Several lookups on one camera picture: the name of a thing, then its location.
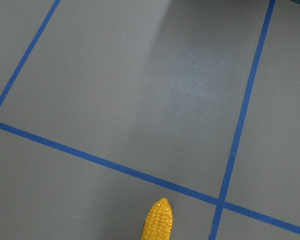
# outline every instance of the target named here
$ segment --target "blue tape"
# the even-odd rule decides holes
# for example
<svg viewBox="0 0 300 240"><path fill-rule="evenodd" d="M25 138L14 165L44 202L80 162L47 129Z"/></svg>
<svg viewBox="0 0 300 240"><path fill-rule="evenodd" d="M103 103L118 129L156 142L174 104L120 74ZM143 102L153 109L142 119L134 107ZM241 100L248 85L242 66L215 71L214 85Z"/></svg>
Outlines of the blue tape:
<svg viewBox="0 0 300 240"><path fill-rule="evenodd" d="M57 149L61 152L64 152L64 153L67 153L67 154L70 154L70 155L88 160L90 162L102 165L104 167L116 170L118 172L130 175L130 176L133 176L133 177L136 177L138 179L145 180L149 183L153 183L155 185L164 187L166 189L170 189L170 190L173 190L175 192L193 197L195 199L202 200L206 203L216 205L217 202L218 202L218 199L215 198L215 197L212 197L212 196L206 195L204 193L189 189L187 187L175 184L175 183L170 182L170 181L163 180L161 178L146 174L146 173L141 172L141 171L137 171L137 170L129 168L127 166L123 166L123 165L120 165L118 163L115 163L115 162L112 162L112 161L109 161L109 160L105 160L103 158L94 156L94 155L86 153L84 151L77 150L75 148L72 148L72 147L63 145L61 143L49 140L47 138L44 138L44 137L41 137L41 136L38 136L38 135L35 135L35 134L32 134L32 133L23 131L21 129L15 128L13 126L9 126L9 125L1 123L1 122L0 122L0 129L4 130L4 131L7 131L9 133L18 135L20 137L32 140L34 142L46 145L46 146L51 147L53 149Z"/></svg>
<svg viewBox="0 0 300 240"><path fill-rule="evenodd" d="M16 78L18 77L21 69L25 65L31 51L34 49L36 43L38 42L38 39L40 38L40 36L43 33L43 31L45 30L49 20L51 19L52 15L54 14L59 2L60 2L60 0L55 0L54 3L52 4L49 12L47 13L47 15L45 16L45 18L43 20L41 26L39 27L38 31L34 35L32 41L30 42L28 48L26 49L26 51L23 54L21 60L19 61L18 65L16 66L16 68L15 68L12 76L10 77L8 83L6 84L5 88L3 89L3 91L0 95L0 107L1 107L2 103L4 102L4 100L5 100L8 92L10 91L12 85L14 84Z"/></svg>
<svg viewBox="0 0 300 240"><path fill-rule="evenodd" d="M243 101L242 101L242 106L241 106L238 122L237 122L237 125L235 128L235 133L234 133L234 137L233 137L233 141L232 141L232 146L231 146L228 162L226 165L226 169L225 169L225 173L224 173L224 177L223 177L223 181L222 181L222 185L221 185L221 189L220 189L220 193L219 193L219 204L217 205L217 207L215 209L213 220L212 220L212 227L211 227L211 232L209 235L209 240L215 240L217 237L217 232L219 229L222 211L223 211L223 207L224 207L223 204L226 201L226 197L227 197L227 193L228 193L228 189L229 189L229 185L230 185L230 180L231 180L231 175L232 175L232 172L234 169L237 151L238 151L238 147L239 147L239 143L240 143L240 139L241 139L241 135L242 135L242 131L244 128L244 123L245 123L245 119L246 119L246 115L247 115L250 96L251 96L252 88L253 88L254 81L256 78L257 69L258 69L260 57L262 54L262 49L265 44L266 35L268 32L268 28L269 28L271 16L272 16L272 13L274 10L275 2L276 2L276 0L270 0L270 2L269 2L269 5L268 5L267 11L266 11L266 15L264 18L263 26L262 26L260 38L259 38L259 41L258 41L258 44L256 47L255 54L254 54L250 74L248 77L248 82L247 82L247 85L245 88L245 93L244 93L244 97L243 97Z"/></svg>
<svg viewBox="0 0 300 240"><path fill-rule="evenodd" d="M235 213L245 215L247 217L259 220L259 221L267 223L267 224L271 224L273 226L276 226L276 227L279 227L279 228L282 228L282 229L285 229L285 230L288 230L290 232L300 235L300 226L276 219L271 216L264 215L264 214L256 212L256 211L246 209L244 207L241 207L241 206L229 203L229 202L225 202L223 207L225 209L233 211Z"/></svg>

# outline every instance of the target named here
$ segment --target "gray floor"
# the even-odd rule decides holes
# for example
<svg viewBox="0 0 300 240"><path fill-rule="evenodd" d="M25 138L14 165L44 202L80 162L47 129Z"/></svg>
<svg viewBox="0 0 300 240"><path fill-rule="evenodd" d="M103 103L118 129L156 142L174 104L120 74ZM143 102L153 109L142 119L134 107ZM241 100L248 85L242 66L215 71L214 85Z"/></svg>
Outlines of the gray floor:
<svg viewBox="0 0 300 240"><path fill-rule="evenodd" d="M54 1L0 1L0 94ZM62 0L0 122L218 198L268 0ZM0 129L0 240L139 239L161 197L171 240L216 206ZM228 202L300 227L300 5L277 0ZM224 210L217 240L299 240Z"/></svg>

